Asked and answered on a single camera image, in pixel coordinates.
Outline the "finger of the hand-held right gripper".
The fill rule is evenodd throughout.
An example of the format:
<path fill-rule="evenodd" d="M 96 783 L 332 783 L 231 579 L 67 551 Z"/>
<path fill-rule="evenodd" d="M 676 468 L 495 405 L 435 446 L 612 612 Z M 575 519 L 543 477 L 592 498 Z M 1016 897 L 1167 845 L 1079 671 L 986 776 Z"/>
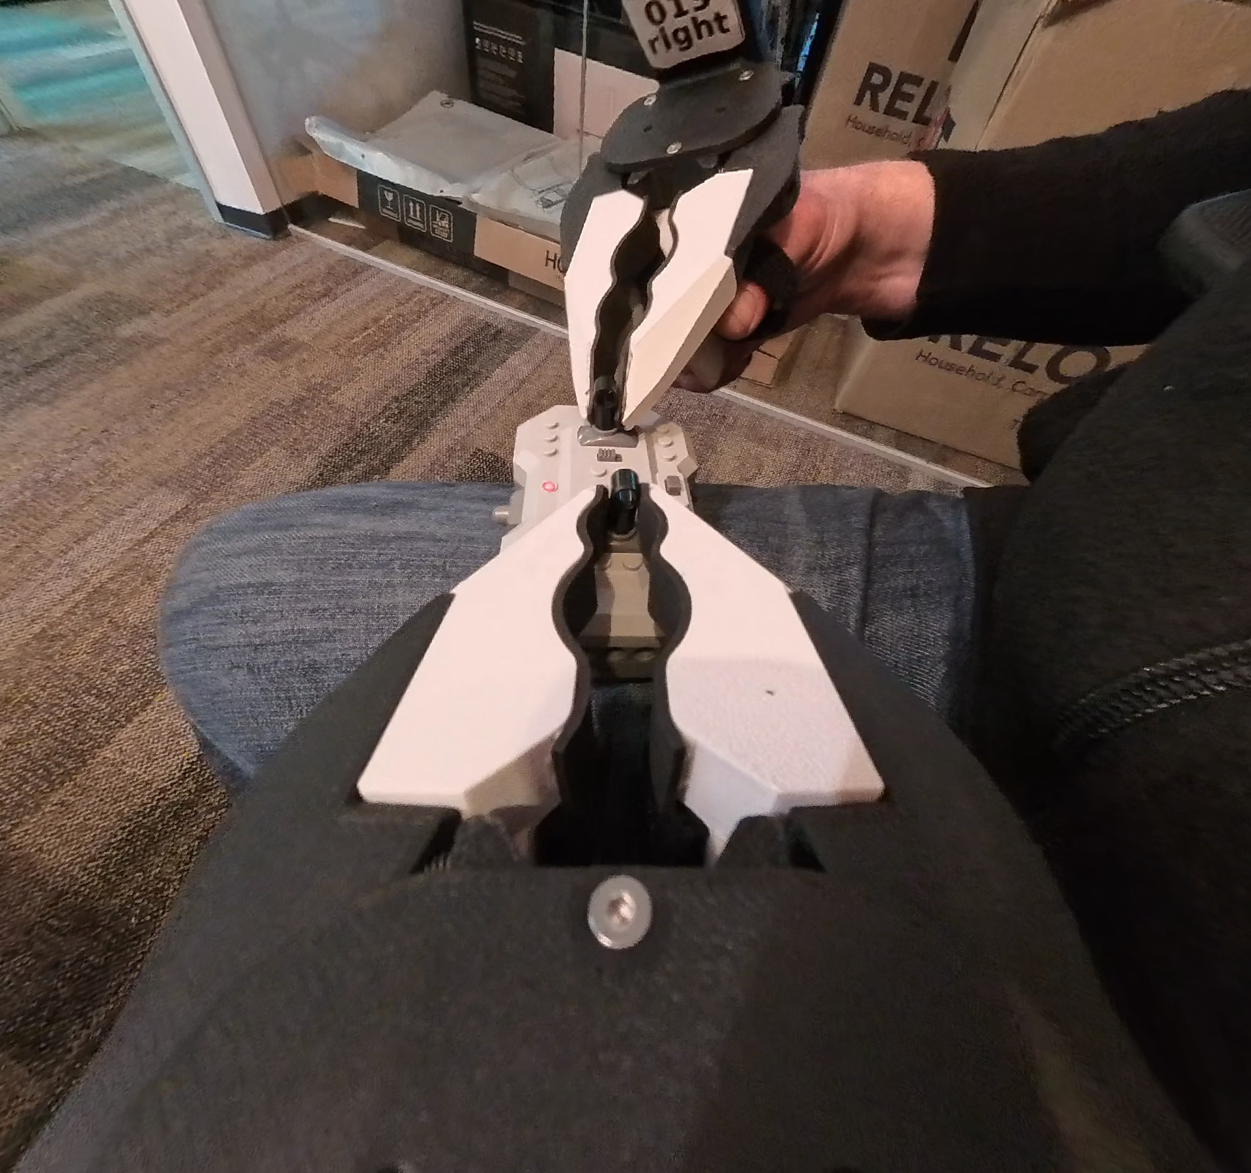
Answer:
<path fill-rule="evenodd" d="M 626 336 L 617 420 L 640 423 L 676 384 L 695 346 L 736 296 L 731 225 L 752 171 L 718 171 L 667 211 L 667 262 L 649 278 L 649 305 Z"/>
<path fill-rule="evenodd" d="M 567 351 L 585 434 L 637 434 L 667 363 L 649 283 L 662 231 L 640 188 L 592 195 L 567 267 Z"/>

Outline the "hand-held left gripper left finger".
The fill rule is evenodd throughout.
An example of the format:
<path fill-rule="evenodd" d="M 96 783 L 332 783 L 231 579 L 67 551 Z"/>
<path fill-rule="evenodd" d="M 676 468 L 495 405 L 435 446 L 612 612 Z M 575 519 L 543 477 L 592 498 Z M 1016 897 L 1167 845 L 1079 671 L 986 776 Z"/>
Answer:
<path fill-rule="evenodd" d="M 362 801 L 494 816 L 518 854 L 539 854 L 558 747 L 588 709 L 595 533 L 601 499 L 569 498 L 450 592 L 357 776 Z"/>

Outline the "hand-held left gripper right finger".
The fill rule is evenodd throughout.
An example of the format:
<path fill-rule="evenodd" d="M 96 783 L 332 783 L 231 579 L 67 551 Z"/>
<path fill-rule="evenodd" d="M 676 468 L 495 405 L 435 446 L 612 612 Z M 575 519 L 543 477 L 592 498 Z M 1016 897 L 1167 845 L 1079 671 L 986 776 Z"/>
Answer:
<path fill-rule="evenodd" d="M 718 854 L 739 818 L 881 801 L 886 780 L 818 663 L 786 579 L 676 498 L 660 562 L 690 592 L 667 652 L 667 716 L 685 740 L 679 801 Z"/>

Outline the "grey remote controller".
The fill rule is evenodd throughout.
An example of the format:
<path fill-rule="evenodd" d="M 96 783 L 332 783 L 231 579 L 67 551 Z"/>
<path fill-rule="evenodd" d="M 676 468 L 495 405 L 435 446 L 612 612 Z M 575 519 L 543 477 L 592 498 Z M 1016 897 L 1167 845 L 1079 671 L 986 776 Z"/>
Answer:
<path fill-rule="evenodd" d="M 612 489 L 613 472 L 633 472 L 640 484 L 667 489 L 679 506 L 691 506 L 695 457 L 685 427 L 646 413 L 637 431 L 595 431 L 575 405 L 532 413 L 512 431 L 512 491 L 494 519 L 506 525 L 499 546 L 525 535 L 543 514 L 567 506 L 581 489 Z M 637 533 L 612 535 L 592 562 L 595 612 L 581 626 L 595 681 L 646 681 L 662 643 L 649 620 L 649 566 Z"/>

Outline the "person's right forearm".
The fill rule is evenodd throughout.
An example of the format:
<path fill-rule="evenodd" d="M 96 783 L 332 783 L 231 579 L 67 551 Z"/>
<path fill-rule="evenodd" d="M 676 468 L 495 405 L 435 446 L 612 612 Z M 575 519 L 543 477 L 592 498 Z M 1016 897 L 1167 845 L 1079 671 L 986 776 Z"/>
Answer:
<path fill-rule="evenodd" d="M 1096 133 L 915 163 L 933 178 L 930 256 L 906 316 L 864 316 L 871 339 L 1152 346 L 1191 305 L 1160 256 L 1167 221 L 1251 183 L 1251 91 Z"/>

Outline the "person's right hand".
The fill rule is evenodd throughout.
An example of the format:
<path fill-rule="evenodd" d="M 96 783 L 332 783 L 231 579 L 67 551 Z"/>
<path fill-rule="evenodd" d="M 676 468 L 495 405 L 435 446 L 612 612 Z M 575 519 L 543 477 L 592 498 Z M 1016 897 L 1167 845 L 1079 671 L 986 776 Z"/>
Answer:
<path fill-rule="evenodd" d="M 766 239 L 792 262 L 796 286 L 789 325 L 818 314 L 855 314 L 897 324 L 915 311 L 925 274 L 936 183 L 925 163 L 864 163 L 837 171 L 802 171 L 792 211 Z M 676 386 L 714 392 L 731 384 L 764 346 L 772 296 L 739 278 L 736 296 L 702 339 Z"/>

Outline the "person's blue jeans leg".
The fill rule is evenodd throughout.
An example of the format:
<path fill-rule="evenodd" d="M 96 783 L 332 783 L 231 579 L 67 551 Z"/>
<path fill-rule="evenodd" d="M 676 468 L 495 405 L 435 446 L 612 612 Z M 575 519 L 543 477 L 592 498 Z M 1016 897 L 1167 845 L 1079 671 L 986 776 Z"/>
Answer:
<path fill-rule="evenodd" d="M 251 499 L 196 533 L 160 600 L 160 671 L 226 794 L 414 612 L 495 553 L 506 498 L 510 484 L 375 480 Z M 965 723 L 977 652 L 965 498 L 695 484 L 691 508 Z"/>

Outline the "black printed box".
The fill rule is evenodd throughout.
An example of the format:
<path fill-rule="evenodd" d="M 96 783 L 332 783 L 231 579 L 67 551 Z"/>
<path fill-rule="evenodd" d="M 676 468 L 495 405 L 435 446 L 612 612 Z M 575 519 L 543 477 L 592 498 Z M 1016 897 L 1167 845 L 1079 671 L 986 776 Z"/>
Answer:
<path fill-rule="evenodd" d="M 551 0 L 461 0 L 471 105 L 552 130 L 552 54 L 581 44 L 581 20 Z"/>

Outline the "flat white packaged boxes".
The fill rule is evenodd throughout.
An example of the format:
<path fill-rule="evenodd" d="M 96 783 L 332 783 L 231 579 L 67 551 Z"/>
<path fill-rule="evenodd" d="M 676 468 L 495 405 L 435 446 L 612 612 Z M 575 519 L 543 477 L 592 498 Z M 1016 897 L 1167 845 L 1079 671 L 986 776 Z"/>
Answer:
<path fill-rule="evenodd" d="M 316 175 L 351 171 L 351 204 L 402 244 L 563 296 L 563 204 L 595 138 L 558 138 L 444 91 L 377 130 L 315 114 L 303 133 Z"/>

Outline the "open-flap cardboard box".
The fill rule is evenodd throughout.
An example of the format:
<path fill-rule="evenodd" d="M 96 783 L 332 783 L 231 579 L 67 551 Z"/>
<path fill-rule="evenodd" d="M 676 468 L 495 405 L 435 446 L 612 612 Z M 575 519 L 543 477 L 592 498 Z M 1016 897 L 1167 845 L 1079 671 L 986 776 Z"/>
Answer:
<path fill-rule="evenodd" d="M 1227 0 L 981 0 L 950 68 L 940 150 L 1028 150 L 1251 86 Z"/>

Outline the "white pillar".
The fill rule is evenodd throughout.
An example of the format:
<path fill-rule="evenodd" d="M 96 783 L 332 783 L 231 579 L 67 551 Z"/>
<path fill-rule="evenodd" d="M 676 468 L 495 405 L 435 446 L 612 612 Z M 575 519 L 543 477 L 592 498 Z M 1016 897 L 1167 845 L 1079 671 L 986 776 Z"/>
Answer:
<path fill-rule="evenodd" d="M 226 38 L 233 30 L 231 0 L 109 0 L 109 8 L 140 58 L 205 211 L 231 231 L 282 239 L 282 183 L 274 183 Z"/>

